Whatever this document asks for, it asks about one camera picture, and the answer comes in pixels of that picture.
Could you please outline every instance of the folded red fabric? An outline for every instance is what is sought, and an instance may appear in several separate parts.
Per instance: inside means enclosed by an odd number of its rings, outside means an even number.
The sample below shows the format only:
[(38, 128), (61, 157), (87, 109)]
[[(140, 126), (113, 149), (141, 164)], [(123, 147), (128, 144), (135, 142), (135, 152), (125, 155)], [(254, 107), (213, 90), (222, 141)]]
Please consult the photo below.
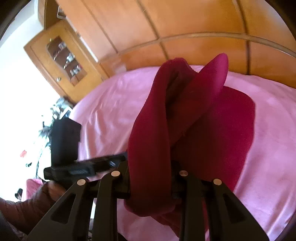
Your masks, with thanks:
[(128, 210), (178, 232), (171, 160), (200, 179), (220, 178), (234, 189), (253, 140), (255, 104), (223, 86), (227, 72), (224, 53), (199, 73), (182, 58), (160, 67), (128, 142)]

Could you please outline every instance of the pink bedsheet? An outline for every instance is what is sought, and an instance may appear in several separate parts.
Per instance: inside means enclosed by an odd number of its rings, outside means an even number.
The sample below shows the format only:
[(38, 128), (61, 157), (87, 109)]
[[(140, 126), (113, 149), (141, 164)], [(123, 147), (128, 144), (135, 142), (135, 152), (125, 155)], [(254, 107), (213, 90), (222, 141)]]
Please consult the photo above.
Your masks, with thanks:
[[(201, 66), (193, 66), (199, 71)], [(82, 125), (79, 159), (125, 151), (158, 67), (116, 75), (93, 90), (70, 118)], [(296, 210), (296, 90), (257, 76), (228, 73), (226, 86), (256, 103), (255, 136), (234, 190), (271, 241)], [(178, 240), (151, 217), (138, 217), (118, 201), (118, 231), (128, 241)]]

